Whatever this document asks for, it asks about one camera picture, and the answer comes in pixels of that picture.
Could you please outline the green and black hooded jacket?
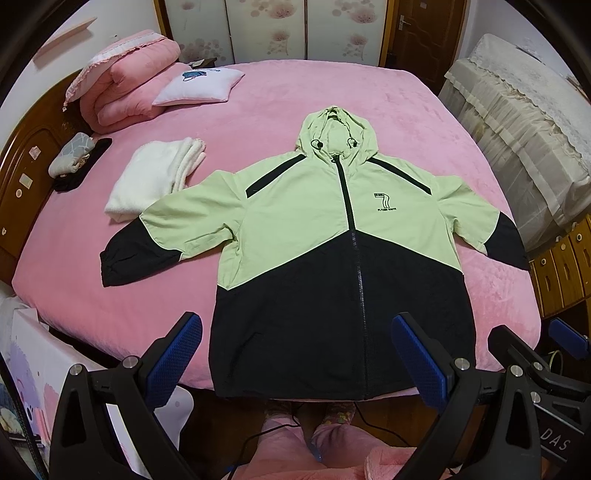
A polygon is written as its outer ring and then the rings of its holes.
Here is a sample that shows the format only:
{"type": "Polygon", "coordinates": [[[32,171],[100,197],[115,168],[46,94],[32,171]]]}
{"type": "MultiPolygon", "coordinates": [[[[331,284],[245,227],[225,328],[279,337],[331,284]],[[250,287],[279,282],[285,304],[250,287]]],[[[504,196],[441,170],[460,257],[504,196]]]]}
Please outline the green and black hooded jacket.
{"type": "Polygon", "coordinates": [[[108,242],[101,279],[126,285],[219,248],[214,391],[360,401],[413,385],[391,340],[400,313],[474,359],[457,239],[528,266],[505,213],[460,177],[383,155],[367,120],[332,106],[308,115],[293,151],[156,201],[108,242]]]}

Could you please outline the wooden drawer cabinet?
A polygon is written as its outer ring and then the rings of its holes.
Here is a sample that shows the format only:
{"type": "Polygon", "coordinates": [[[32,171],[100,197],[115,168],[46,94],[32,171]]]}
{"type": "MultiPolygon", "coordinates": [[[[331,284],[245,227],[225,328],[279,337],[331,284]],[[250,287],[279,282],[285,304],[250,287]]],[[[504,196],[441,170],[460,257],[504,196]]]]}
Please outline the wooden drawer cabinet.
{"type": "Polygon", "coordinates": [[[590,312],[590,215],[529,262],[541,317],[584,303],[590,312]]]}

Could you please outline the pink fuzzy trousers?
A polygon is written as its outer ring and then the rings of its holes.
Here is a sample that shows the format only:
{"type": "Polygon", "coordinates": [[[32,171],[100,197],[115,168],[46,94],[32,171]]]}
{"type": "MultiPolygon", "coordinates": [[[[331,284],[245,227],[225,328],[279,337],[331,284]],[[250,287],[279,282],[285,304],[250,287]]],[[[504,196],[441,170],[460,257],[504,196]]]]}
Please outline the pink fuzzy trousers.
{"type": "Polygon", "coordinates": [[[353,403],[335,403],[311,438],[293,402],[270,401],[252,460],[228,479],[392,479],[415,453],[393,447],[353,425],[353,403]]]}

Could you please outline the folded white blanket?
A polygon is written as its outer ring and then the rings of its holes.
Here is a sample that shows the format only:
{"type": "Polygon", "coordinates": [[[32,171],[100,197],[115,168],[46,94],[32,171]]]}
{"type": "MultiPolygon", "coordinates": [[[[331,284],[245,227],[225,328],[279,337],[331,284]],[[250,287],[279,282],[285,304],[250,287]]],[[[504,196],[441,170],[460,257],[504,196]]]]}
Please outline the folded white blanket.
{"type": "Polygon", "coordinates": [[[120,223],[139,216],[162,197],[186,187],[206,157],[205,142],[190,137],[139,147],[115,182],[104,213],[120,223]]]}

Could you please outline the black flat object on bed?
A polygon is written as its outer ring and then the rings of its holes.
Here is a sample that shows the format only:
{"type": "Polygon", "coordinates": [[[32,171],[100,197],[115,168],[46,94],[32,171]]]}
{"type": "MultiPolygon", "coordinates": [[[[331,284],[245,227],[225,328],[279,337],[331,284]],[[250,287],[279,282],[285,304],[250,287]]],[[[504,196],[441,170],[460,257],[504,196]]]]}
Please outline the black flat object on bed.
{"type": "Polygon", "coordinates": [[[53,181],[53,190],[58,193],[63,193],[77,189],[111,144],[111,138],[99,139],[95,147],[89,152],[85,163],[76,172],[59,176],[53,181]]]}

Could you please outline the beige lace furniture cover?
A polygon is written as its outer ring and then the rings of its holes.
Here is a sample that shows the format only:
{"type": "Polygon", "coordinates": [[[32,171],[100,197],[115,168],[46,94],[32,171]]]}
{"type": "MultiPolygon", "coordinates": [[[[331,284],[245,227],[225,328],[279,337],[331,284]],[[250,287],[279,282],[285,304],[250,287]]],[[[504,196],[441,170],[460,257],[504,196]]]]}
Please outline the beige lace furniture cover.
{"type": "Polygon", "coordinates": [[[485,155],[527,250],[590,210],[590,103],[493,34],[445,75],[442,103],[485,155]]]}

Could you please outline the brown wooden headboard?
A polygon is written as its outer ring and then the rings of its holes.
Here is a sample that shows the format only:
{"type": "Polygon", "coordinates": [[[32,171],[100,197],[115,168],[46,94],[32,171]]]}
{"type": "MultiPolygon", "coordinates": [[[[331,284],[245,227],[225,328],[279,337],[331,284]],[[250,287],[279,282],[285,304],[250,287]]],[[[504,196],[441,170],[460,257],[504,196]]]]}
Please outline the brown wooden headboard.
{"type": "Polygon", "coordinates": [[[90,134],[77,101],[64,107],[65,92],[77,76],[65,77],[26,112],[1,152],[0,271],[12,282],[27,238],[52,192],[48,167],[74,134],[90,134]]]}

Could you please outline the grey patterned small pillow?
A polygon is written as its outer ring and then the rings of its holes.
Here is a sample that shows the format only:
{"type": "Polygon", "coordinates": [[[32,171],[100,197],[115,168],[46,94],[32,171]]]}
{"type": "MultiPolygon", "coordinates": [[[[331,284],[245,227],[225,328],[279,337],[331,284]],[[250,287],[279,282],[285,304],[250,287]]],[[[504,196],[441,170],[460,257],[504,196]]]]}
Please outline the grey patterned small pillow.
{"type": "Polygon", "coordinates": [[[51,178],[76,173],[86,162],[95,142],[87,134],[77,132],[60,150],[48,167],[51,178]]]}

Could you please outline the pink plush bed cover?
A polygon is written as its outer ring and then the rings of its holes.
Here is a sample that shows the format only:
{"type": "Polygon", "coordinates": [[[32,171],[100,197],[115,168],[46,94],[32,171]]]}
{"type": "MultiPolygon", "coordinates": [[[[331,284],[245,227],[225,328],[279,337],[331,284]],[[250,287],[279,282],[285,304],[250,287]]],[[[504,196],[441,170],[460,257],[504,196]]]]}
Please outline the pink plush bed cover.
{"type": "Polygon", "coordinates": [[[496,326],[537,344],[507,200],[428,87],[348,63],[242,74],[228,102],[115,132],[51,196],[12,281],[46,323],[122,358],[192,311],[205,340],[184,384],[305,400],[409,388],[402,312],[482,369],[496,326]]]}

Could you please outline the folded pink quilt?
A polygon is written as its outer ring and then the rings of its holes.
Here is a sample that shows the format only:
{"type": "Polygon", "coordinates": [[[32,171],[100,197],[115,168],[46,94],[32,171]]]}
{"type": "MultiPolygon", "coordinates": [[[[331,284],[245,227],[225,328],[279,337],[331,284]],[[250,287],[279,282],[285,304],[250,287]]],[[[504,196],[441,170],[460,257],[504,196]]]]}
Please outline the folded pink quilt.
{"type": "Polygon", "coordinates": [[[152,30],[137,32],[97,53],[68,86],[63,107],[78,102],[97,134],[112,133],[159,116],[156,97],[190,70],[178,61],[179,45],[152,30]]]}

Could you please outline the white square pillow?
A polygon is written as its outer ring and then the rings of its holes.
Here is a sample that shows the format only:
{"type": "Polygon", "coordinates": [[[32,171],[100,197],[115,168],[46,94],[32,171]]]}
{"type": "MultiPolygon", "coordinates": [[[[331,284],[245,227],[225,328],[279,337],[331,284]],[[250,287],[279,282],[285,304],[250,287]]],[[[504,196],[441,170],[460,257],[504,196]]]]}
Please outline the white square pillow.
{"type": "Polygon", "coordinates": [[[245,74],[233,68],[193,69],[174,77],[155,97],[153,106],[200,105],[228,101],[245,74]]]}

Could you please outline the brown wooden door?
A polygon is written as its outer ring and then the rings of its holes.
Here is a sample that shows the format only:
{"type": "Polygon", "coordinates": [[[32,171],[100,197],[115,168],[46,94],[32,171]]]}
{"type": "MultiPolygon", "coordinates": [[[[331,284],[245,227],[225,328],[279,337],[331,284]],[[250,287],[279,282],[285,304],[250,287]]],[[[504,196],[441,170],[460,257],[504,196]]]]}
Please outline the brown wooden door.
{"type": "Polygon", "coordinates": [[[404,70],[439,94],[464,25],[465,0],[402,0],[392,21],[386,67],[404,70]]]}

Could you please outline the floral sliding wardrobe doors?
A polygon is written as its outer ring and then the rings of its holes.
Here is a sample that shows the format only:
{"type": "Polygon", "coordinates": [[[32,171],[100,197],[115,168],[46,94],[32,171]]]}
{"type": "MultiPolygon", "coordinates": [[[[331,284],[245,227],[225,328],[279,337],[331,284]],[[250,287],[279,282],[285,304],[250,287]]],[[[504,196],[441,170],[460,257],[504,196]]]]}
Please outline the floral sliding wardrobe doors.
{"type": "Polygon", "coordinates": [[[190,0],[154,3],[160,30],[185,63],[317,60],[378,66],[389,1],[190,0]]]}

